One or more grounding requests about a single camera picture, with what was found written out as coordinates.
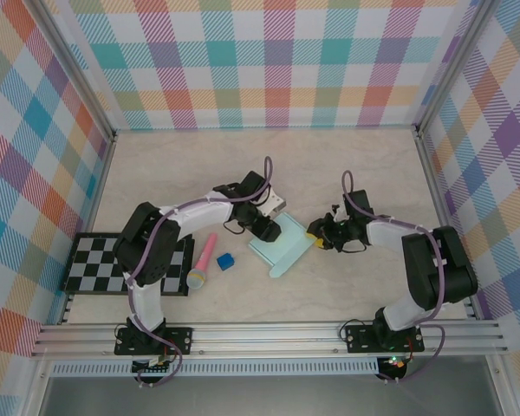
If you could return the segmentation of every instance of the blue cube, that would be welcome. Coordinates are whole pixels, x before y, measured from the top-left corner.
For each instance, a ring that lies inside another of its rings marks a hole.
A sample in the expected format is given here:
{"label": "blue cube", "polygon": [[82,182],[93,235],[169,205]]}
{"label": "blue cube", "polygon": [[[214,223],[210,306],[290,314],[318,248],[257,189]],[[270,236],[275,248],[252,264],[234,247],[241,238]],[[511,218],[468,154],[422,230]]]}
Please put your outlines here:
{"label": "blue cube", "polygon": [[217,259],[219,268],[223,270],[229,269],[233,264],[235,264],[235,259],[229,253],[225,253]]}

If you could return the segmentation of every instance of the pink toy microphone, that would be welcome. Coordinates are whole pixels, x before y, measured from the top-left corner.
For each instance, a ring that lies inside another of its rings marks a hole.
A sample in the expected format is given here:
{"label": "pink toy microphone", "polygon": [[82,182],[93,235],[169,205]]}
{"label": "pink toy microphone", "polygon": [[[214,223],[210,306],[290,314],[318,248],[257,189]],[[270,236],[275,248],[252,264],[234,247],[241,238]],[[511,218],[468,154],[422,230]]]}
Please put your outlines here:
{"label": "pink toy microphone", "polygon": [[197,264],[187,275],[187,286],[189,286],[189,288],[200,289],[202,285],[205,284],[206,269],[208,269],[208,263],[210,262],[210,257],[214,251],[214,246],[216,245],[217,240],[218,234],[215,232],[208,236],[208,241],[206,241],[205,248],[202,250],[202,254],[198,258]]}

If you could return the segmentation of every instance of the colorful plaid backdrop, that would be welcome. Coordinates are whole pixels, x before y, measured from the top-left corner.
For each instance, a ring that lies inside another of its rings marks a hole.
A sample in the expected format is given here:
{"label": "colorful plaid backdrop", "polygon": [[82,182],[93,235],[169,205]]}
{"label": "colorful plaid backdrop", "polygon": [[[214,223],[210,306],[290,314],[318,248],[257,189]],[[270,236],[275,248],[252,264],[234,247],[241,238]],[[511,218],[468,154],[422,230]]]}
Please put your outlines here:
{"label": "colorful plaid backdrop", "polygon": [[520,388],[520,0],[503,0],[429,133],[479,299],[501,322]]}
{"label": "colorful plaid backdrop", "polygon": [[88,215],[106,144],[22,0],[1,0],[0,416],[26,393],[23,368]]}
{"label": "colorful plaid backdrop", "polygon": [[470,0],[47,3],[112,120],[151,129],[410,125]]}

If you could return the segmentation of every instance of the light blue plate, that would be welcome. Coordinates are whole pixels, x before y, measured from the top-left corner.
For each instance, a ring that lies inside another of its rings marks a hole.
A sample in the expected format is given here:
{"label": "light blue plate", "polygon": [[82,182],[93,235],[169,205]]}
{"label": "light blue plate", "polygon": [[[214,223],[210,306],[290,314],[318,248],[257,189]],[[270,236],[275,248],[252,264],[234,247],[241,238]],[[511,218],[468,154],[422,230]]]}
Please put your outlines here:
{"label": "light blue plate", "polygon": [[281,234],[274,243],[266,243],[254,237],[249,247],[271,266],[270,277],[281,277],[314,243],[306,237],[306,229],[287,212],[274,221],[281,227]]}

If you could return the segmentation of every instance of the metal rail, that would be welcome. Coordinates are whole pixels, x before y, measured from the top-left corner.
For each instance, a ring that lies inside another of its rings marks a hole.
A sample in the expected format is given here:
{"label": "metal rail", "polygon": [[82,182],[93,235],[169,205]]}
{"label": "metal rail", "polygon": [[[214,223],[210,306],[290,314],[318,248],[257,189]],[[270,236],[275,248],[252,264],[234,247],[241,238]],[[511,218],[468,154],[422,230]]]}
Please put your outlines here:
{"label": "metal rail", "polygon": [[[500,328],[494,321],[434,323],[445,328],[442,355],[507,352]],[[348,354],[337,334],[341,325],[342,322],[171,324],[194,328],[191,353],[185,356],[186,360],[389,356],[389,353]],[[113,324],[44,326],[33,357],[41,360],[119,359],[114,355],[114,329]],[[422,335],[426,351],[417,355],[432,355],[439,344],[440,331],[422,327]]]}

